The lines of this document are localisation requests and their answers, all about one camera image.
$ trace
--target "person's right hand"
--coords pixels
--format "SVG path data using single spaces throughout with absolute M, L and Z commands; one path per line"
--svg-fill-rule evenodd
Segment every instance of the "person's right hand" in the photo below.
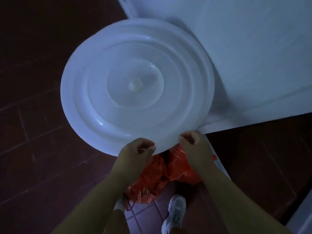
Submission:
M 197 172 L 214 165 L 210 145 L 200 133 L 194 130 L 184 132 L 178 141 L 184 149 L 189 165 Z

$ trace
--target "person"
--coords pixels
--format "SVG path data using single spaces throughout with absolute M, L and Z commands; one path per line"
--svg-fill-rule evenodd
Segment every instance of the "person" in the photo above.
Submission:
M 212 159 L 209 143 L 196 131 L 179 136 L 190 166 L 201 177 L 219 210 L 230 234 L 291 233 L 272 216 L 248 198 L 218 167 Z M 120 151 L 110 174 L 55 228 L 61 233 L 125 233 L 129 234 L 120 199 L 126 188 L 138 179 L 155 152 L 154 142 L 139 138 Z M 162 234 L 183 234 L 182 219 L 186 202 L 174 195 L 169 203 L 169 216 L 162 225 Z

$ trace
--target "fingernail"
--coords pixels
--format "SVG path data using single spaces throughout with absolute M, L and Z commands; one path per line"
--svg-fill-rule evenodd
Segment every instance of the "fingernail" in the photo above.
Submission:
M 150 147 L 150 150 L 152 150 L 153 152 L 155 152 L 156 146 L 154 145 L 154 146 Z

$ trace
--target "red tile floor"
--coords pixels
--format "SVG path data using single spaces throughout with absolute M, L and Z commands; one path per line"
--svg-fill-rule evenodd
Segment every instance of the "red tile floor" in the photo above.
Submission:
M 116 0 L 0 0 L 0 232 L 49 233 L 109 172 L 115 157 L 82 141 L 60 103 L 67 59 L 125 19 Z M 312 115 L 208 134 L 232 180 L 283 224 L 312 177 Z M 160 233 L 169 199 L 187 199 L 190 233 L 226 233 L 202 184 L 171 183 L 126 213 L 131 233 Z

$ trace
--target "red plastic bag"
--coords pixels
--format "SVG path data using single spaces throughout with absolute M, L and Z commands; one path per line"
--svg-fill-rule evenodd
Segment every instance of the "red plastic bag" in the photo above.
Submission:
M 184 150 L 177 144 L 169 150 L 167 173 L 170 181 L 179 181 L 195 185 L 201 182 L 200 177 L 189 165 Z
M 128 187 L 125 194 L 128 198 L 127 210 L 131 210 L 129 201 L 133 203 L 151 203 L 165 189 L 167 168 L 161 154 L 154 155 L 140 175 L 139 179 Z

